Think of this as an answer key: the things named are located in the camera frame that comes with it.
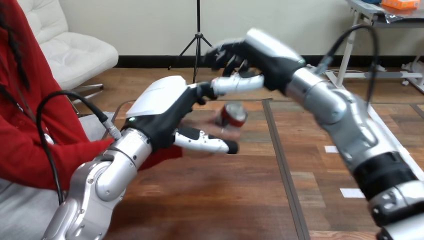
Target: white chair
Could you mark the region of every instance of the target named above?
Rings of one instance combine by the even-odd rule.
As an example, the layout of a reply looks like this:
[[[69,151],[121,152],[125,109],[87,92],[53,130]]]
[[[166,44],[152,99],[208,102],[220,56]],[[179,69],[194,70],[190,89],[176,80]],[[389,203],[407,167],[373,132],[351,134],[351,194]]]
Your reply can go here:
[[[103,84],[78,86],[115,66],[118,51],[95,37],[68,32],[59,0],[17,1],[60,87],[75,92],[100,90],[87,97],[100,93]]]

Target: tripod stand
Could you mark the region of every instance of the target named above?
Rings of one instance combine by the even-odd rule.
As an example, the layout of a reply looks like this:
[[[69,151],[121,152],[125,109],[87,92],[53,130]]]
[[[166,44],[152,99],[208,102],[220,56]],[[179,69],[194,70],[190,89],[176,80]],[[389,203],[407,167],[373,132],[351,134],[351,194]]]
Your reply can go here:
[[[200,0],[197,0],[197,33],[194,35],[194,38],[191,40],[191,42],[184,48],[184,50],[181,52],[181,54],[173,61],[168,67],[168,70],[172,68],[172,65],[177,62],[180,57],[189,49],[189,47],[196,42],[196,57],[194,62],[194,72],[193,72],[193,83],[196,82],[196,75],[198,73],[198,64],[200,61],[201,51],[200,51],[200,42],[203,40],[205,43],[207,43],[210,47],[212,45],[206,40],[205,36],[203,36],[203,33],[200,32]]]

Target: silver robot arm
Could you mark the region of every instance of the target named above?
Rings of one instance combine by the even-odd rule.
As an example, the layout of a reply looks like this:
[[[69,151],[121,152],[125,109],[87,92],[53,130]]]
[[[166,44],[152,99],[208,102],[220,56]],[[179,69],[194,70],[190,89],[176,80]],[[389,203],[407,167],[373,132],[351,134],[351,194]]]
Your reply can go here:
[[[236,154],[234,141],[204,131],[178,127],[202,97],[214,98],[208,84],[189,85],[181,76],[162,78],[150,85],[126,113],[120,134],[102,155],[73,173],[64,203],[54,214],[42,240],[101,240],[108,231],[116,205],[148,156],[172,144],[213,153]],[[115,129],[111,123],[107,128]]]
[[[217,95],[263,86],[292,98],[330,135],[381,228],[376,238],[424,239],[424,182],[417,179],[400,150],[368,117],[362,99],[329,85],[309,71],[296,52],[262,31],[252,29],[245,38],[212,48],[205,61],[216,69],[214,64],[231,54],[257,67],[261,75],[219,77],[211,83]]]

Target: cable connector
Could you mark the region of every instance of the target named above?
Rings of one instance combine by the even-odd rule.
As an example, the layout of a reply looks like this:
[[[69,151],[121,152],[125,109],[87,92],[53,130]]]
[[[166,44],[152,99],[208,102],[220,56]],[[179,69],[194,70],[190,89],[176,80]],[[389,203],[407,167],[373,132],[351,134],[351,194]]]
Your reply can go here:
[[[324,73],[325,71],[327,71],[327,68],[329,67],[329,65],[332,63],[333,61],[333,57],[332,56],[325,56],[321,62],[318,64],[318,66],[315,69],[315,74],[316,75],[320,75],[322,73]]]
[[[115,141],[119,140],[120,138],[122,138],[122,134],[121,131],[119,131],[119,129],[108,119],[104,122],[102,122],[101,124],[103,124],[104,128],[107,130],[107,132],[109,133],[109,135],[115,139]]]

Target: gray pants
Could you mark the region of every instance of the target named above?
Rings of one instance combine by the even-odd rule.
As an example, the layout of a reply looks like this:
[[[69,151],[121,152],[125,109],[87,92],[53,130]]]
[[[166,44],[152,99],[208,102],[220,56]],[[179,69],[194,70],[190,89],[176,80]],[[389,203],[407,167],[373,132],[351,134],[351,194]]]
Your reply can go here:
[[[113,113],[106,113],[109,118]],[[97,118],[80,118],[90,141],[99,140],[105,129]],[[22,186],[0,178],[0,240],[41,240],[56,209],[54,190]]]

